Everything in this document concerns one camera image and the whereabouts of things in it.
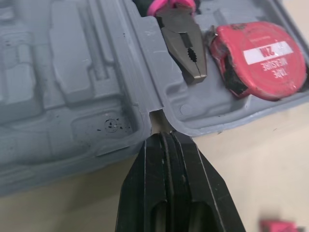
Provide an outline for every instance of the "pliers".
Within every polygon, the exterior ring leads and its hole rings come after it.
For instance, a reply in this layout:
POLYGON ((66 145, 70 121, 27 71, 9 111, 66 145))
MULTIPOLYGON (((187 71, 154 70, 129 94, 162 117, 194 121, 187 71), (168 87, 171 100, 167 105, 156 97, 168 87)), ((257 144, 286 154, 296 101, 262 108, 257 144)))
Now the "pliers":
POLYGON ((133 0, 141 16, 155 16, 170 55, 180 67, 187 84, 207 76, 202 33, 194 21, 194 0, 133 0))

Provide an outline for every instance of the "pink object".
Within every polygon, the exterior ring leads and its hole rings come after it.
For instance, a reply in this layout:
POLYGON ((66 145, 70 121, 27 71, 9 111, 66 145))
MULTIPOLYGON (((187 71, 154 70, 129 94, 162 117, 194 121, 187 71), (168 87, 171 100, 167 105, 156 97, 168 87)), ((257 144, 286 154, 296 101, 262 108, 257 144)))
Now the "pink object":
POLYGON ((180 5, 183 5, 183 6, 187 6, 187 7, 192 9, 192 12, 195 12, 195 9, 197 7, 195 5, 194 0, 170 0, 171 8, 174 8, 175 4, 180 4, 180 5))
POLYGON ((147 15, 155 16, 155 13, 163 8, 168 2, 170 3, 171 8, 174 8, 175 4, 180 4, 191 8, 192 12, 195 12, 196 9, 194 0, 154 0, 147 10, 147 15))
POLYGON ((261 232, 298 232, 295 223, 288 221, 263 220, 261 232))
POLYGON ((155 16, 155 13, 164 7, 169 0, 154 0, 147 10, 148 16, 155 16))

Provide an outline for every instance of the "gray plastic tool case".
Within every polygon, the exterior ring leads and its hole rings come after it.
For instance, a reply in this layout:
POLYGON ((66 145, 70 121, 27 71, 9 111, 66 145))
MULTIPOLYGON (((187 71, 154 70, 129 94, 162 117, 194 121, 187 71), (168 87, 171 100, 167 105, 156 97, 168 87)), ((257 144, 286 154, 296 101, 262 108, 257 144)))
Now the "gray plastic tool case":
MULTIPOLYGON (((204 0, 211 25, 271 21, 309 51, 277 0, 204 0)), ((207 51, 208 77, 187 86, 154 17, 131 0, 0 0, 0 195, 134 155, 163 109, 199 136, 308 101, 237 100, 207 51)))

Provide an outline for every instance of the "beige table surface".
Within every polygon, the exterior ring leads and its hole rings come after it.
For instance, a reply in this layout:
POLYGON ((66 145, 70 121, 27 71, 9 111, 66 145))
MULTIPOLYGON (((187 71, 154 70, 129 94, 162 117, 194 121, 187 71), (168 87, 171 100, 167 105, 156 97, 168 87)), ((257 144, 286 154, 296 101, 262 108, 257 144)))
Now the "beige table surface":
MULTIPOLYGON (((309 41, 309 0, 285 5, 309 41)), ((220 134, 195 138, 225 179, 248 232, 260 217, 309 229, 309 103, 220 134)), ((0 199, 1 232, 113 232, 134 158, 0 199)))

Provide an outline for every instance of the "red tape measure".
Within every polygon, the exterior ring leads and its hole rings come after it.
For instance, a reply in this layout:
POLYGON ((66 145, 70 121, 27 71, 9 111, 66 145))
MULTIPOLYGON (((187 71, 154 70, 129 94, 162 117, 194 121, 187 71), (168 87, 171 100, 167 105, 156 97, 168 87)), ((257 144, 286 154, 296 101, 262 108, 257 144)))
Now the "red tape measure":
POLYGON ((219 26, 210 41, 225 86, 237 97, 275 101, 296 93, 306 79, 305 60, 280 26, 253 22, 219 26))

